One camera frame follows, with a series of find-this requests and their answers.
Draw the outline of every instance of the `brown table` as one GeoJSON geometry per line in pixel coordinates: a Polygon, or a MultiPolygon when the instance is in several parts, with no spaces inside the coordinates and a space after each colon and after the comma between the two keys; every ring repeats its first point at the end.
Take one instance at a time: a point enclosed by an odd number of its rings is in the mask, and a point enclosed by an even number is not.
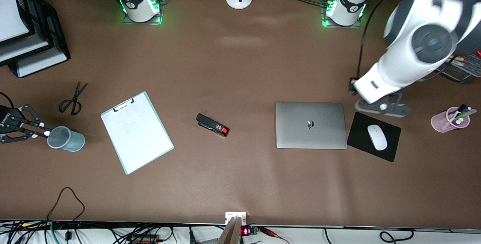
{"type": "MultiPolygon", "coordinates": [[[[352,147],[281,150],[277,101],[342,102],[350,129],[360,97],[347,84],[362,30],[322,28],[319,8],[294,0],[254,0],[242,11],[225,0],[171,0],[162,26],[123,25],[115,0],[47,1],[72,59],[23,79],[2,67],[2,91],[47,126],[83,133],[86,145],[78,153],[43,138],[1,145],[0,218],[45,218],[70,186],[86,205],[81,220],[223,222],[225,211],[246,211],[257,224],[481,227],[481,121],[447,134],[430,124],[450,106],[481,108],[480,80],[415,83],[403,100],[412,116],[375,116],[402,128],[393,163],[352,147]],[[89,83],[82,112],[61,114],[77,81],[89,83]],[[141,91],[175,148],[125,175],[100,114],[141,91]],[[199,112],[230,135],[197,126],[199,112]]],[[[383,28],[399,1],[373,17],[363,72],[385,52],[383,28]]],[[[80,209],[66,193],[53,218],[80,209]]]]}

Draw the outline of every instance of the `clipboard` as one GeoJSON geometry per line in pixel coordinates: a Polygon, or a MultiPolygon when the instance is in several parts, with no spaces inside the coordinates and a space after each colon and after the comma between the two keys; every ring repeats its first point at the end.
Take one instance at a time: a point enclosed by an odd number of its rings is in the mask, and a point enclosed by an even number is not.
{"type": "Polygon", "coordinates": [[[100,115],[125,174],[174,148],[147,92],[100,115]]]}

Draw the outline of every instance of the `scissors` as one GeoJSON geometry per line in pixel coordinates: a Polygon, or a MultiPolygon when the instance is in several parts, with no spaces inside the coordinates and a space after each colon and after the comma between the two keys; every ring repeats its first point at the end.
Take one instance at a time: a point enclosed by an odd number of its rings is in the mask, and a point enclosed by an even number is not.
{"type": "Polygon", "coordinates": [[[60,102],[59,111],[65,112],[65,110],[67,110],[67,107],[69,107],[71,103],[74,103],[74,106],[72,107],[72,112],[70,113],[70,115],[77,115],[80,112],[80,110],[82,110],[82,104],[80,102],[77,102],[77,98],[79,98],[79,95],[84,91],[87,85],[88,83],[86,83],[81,89],[80,82],[77,83],[77,88],[75,89],[74,97],[71,100],[64,100],[60,102]]]}

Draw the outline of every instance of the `silver laptop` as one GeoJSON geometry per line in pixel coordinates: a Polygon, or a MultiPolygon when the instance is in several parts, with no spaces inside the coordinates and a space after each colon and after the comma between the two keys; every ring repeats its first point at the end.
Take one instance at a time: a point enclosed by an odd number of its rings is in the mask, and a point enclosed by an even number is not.
{"type": "Polygon", "coordinates": [[[347,149],[341,103],[275,103],[277,148],[347,149]]]}

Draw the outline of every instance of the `pen holder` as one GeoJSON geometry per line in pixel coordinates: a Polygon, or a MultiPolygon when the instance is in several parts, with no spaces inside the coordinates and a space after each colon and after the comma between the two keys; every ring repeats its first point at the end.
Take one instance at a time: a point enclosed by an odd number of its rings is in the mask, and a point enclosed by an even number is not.
{"type": "Polygon", "coordinates": [[[464,129],[469,125],[469,117],[467,120],[465,119],[460,124],[456,124],[454,121],[450,122],[449,120],[454,117],[454,112],[459,107],[450,107],[447,111],[441,112],[440,114],[436,114],[431,118],[431,126],[438,132],[445,133],[453,129],[464,129]]]}
{"type": "Polygon", "coordinates": [[[85,137],[78,132],[71,131],[66,126],[57,126],[47,137],[47,144],[54,149],[77,152],[84,147],[85,137]]]}

